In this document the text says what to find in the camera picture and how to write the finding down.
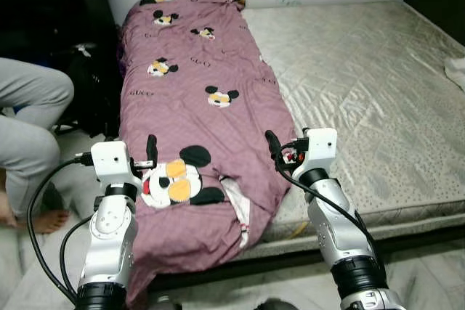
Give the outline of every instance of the black cable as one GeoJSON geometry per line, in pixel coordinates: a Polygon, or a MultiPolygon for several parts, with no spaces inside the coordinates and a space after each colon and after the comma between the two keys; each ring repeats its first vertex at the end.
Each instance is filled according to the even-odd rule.
{"type": "Polygon", "coordinates": [[[37,197],[39,196],[40,192],[42,189],[45,187],[45,184],[62,168],[69,166],[73,163],[76,163],[77,161],[75,159],[65,161],[64,163],[60,164],[57,166],[50,174],[48,174],[44,180],[40,183],[40,185],[37,187],[36,191],[34,192],[34,196],[32,197],[31,201],[29,202],[28,205],[28,214],[26,216],[26,224],[28,225],[28,233],[29,237],[31,238],[32,246],[34,248],[34,252],[36,252],[37,259],[39,260],[39,263],[41,264],[42,269],[44,270],[45,274],[49,277],[49,279],[53,282],[53,284],[63,293],[66,298],[68,298],[71,303],[76,304],[76,297],[73,296],[73,294],[56,278],[56,276],[53,275],[52,271],[50,268],[47,266],[47,263],[44,260],[44,257],[42,256],[42,252],[40,250],[39,244],[37,243],[36,239],[36,234],[34,232],[34,227],[32,224],[32,210],[34,207],[34,204],[36,203],[37,197]]]}
{"type": "Polygon", "coordinates": [[[66,249],[66,243],[68,242],[70,236],[81,226],[85,225],[90,219],[92,218],[93,215],[83,219],[79,223],[77,223],[74,227],[70,229],[69,232],[66,233],[65,237],[63,238],[63,241],[61,242],[60,246],[60,270],[61,270],[61,276],[63,278],[63,281],[65,281],[66,288],[70,291],[70,293],[77,298],[78,295],[75,292],[73,285],[71,284],[70,280],[68,279],[68,273],[66,272],[66,264],[65,264],[65,249],[66,249]]]}
{"type": "MultiPolygon", "coordinates": [[[[285,148],[289,148],[291,146],[292,146],[292,143],[288,143],[288,144],[283,145],[280,148],[279,156],[282,157],[282,154],[281,154],[282,151],[285,148]]],[[[331,200],[327,199],[326,197],[320,195],[320,193],[318,191],[316,191],[314,189],[311,189],[311,188],[307,187],[306,185],[303,185],[303,184],[299,183],[298,181],[296,181],[295,179],[293,179],[292,177],[290,177],[280,167],[280,164],[278,162],[278,158],[275,159],[275,165],[276,165],[276,169],[281,174],[281,176],[283,176],[285,179],[287,179],[288,181],[290,181],[292,184],[296,185],[297,187],[303,189],[305,192],[310,193],[311,195],[317,197],[318,199],[320,199],[323,202],[330,205],[332,208],[337,210],[341,215],[343,215],[347,220],[349,220],[352,224],[354,224],[366,236],[366,238],[368,240],[368,243],[370,244],[371,249],[373,250],[375,258],[378,261],[378,265],[379,265],[379,268],[380,268],[381,272],[383,273],[384,279],[386,279],[387,278],[386,269],[384,267],[384,263],[383,263],[383,260],[382,260],[381,256],[378,254],[378,252],[376,250],[375,240],[373,239],[371,234],[368,232],[368,230],[365,228],[364,223],[360,223],[360,222],[363,222],[363,221],[362,221],[361,217],[358,215],[358,212],[355,211],[355,216],[360,220],[360,222],[357,219],[355,219],[354,217],[352,217],[350,214],[348,214],[343,208],[341,208],[340,206],[335,204],[333,201],[331,201],[331,200]]]]}

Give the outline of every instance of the gray floor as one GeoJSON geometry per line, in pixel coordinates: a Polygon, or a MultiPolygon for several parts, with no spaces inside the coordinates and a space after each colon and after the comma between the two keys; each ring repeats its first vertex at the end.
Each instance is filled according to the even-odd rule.
{"type": "MultiPolygon", "coordinates": [[[[61,136],[62,157],[86,151],[102,137],[89,139],[80,132],[61,136]]],[[[90,168],[70,168],[60,174],[55,183],[67,201],[79,197],[75,204],[82,215],[92,209],[98,185],[90,168]]],[[[65,231],[42,239],[44,253],[58,272],[58,243],[65,231]]],[[[78,231],[85,237],[85,229],[78,231]]],[[[27,236],[0,229],[0,306],[13,309],[72,309],[53,288],[34,258],[27,236]]],[[[77,283],[85,246],[79,237],[70,241],[68,269],[73,284],[77,283]]],[[[387,256],[389,286],[405,302],[407,310],[465,309],[465,238],[439,245],[393,253],[387,256]]],[[[301,310],[339,309],[339,297],[325,264],[313,264],[276,272],[256,274],[222,282],[152,294],[150,309],[156,309],[160,295],[181,301],[184,310],[194,309],[254,309],[269,297],[282,298],[301,310]]]]}

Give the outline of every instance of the purple comforter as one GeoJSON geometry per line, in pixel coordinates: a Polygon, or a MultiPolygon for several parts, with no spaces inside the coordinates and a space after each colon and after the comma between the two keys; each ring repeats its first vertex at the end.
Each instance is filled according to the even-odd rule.
{"type": "Polygon", "coordinates": [[[256,243],[289,187],[264,132],[288,141],[294,124],[242,8],[242,0],[142,0],[126,18],[120,135],[143,160],[155,134],[159,162],[137,199],[133,309],[145,307],[158,273],[229,261],[242,250],[244,230],[246,247],[256,243]],[[225,176],[250,200],[249,226],[222,188],[225,176]]]}

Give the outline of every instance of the white mattress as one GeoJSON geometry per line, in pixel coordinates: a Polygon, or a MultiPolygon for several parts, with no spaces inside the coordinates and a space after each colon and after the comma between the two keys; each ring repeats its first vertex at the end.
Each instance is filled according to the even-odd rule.
{"type": "MultiPolygon", "coordinates": [[[[443,68],[446,57],[465,55],[462,46],[396,2],[243,16],[298,132],[338,131],[331,175],[377,238],[465,223],[465,94],[443,68]]],[[[263,242],[307,238],[298,249],[315,248],[307,222],[303,194],[293,188],[263,242]]]]}

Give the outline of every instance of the backpack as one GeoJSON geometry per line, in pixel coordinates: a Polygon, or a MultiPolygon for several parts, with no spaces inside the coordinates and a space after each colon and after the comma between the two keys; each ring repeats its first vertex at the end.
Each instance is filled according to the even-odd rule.
{"type": "Polygon", "coordinates": [[[74,98],[57,123],[57,134],[65,133],[61,127],[79,128],[90,137],[103,133],[118,136],[119,100],[122,79],[116,61],[109,67],[98,50],[82,47],[73,54],[66,73],[74,84],[74,98]]]}

